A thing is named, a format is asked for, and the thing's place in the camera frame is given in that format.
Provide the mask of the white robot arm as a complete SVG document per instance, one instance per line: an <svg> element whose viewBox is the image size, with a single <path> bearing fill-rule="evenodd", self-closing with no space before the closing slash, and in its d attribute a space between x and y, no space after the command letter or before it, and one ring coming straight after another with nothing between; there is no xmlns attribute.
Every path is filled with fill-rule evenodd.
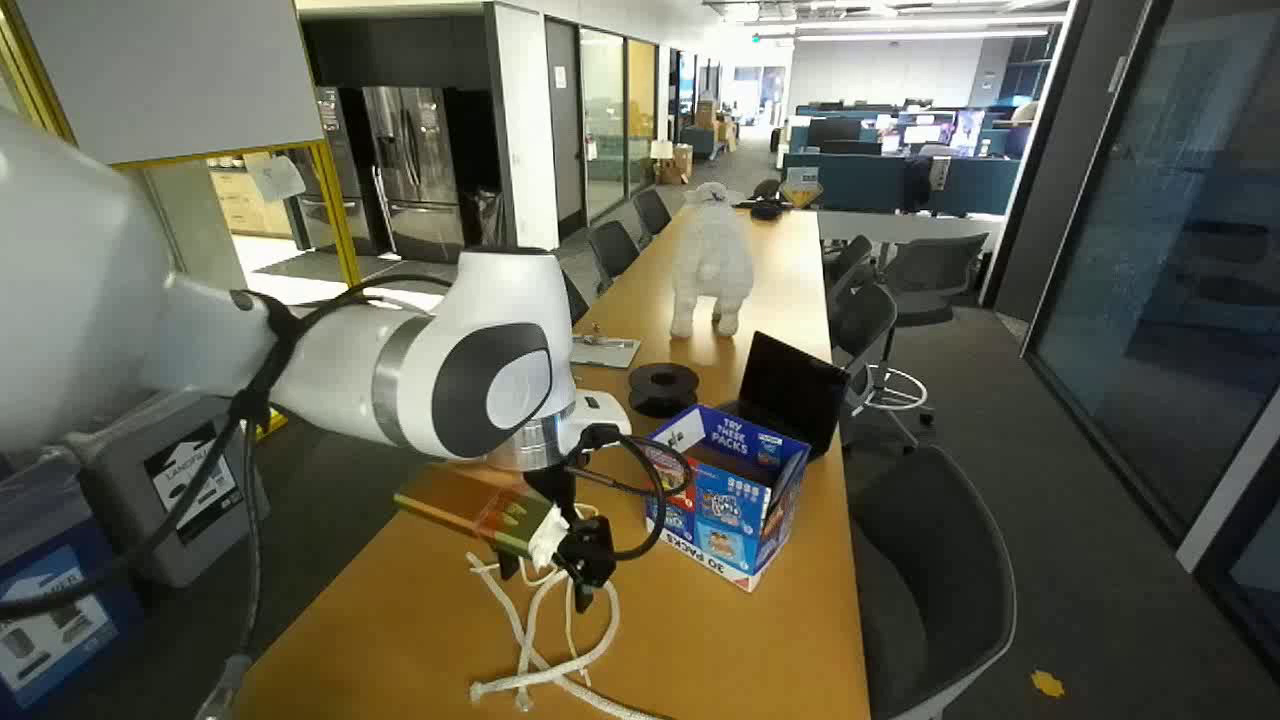
<svg viewBox="0 0 1280 720"><path fill-rule="evenodd" d="M0 119L0 451L33 456L143 394L272 409L352 441L525 477L552 509L567 468L631 433L572 375L560 261L469 248L429 307L387 278L309 311L178 270L150 196L87 154Z"/></svg>

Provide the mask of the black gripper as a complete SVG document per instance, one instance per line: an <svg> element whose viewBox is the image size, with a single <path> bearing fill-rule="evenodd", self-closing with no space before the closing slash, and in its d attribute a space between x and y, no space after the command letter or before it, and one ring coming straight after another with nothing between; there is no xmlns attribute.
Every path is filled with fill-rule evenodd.
<svg viewBox="0 0 1280 720"><path fill-rule="evenodd" d="M577 513L577 481L566 468L537 472L532 490L567 521L557 566L572 575L577 596L594 596L618 572L610 521Z"/></svg>

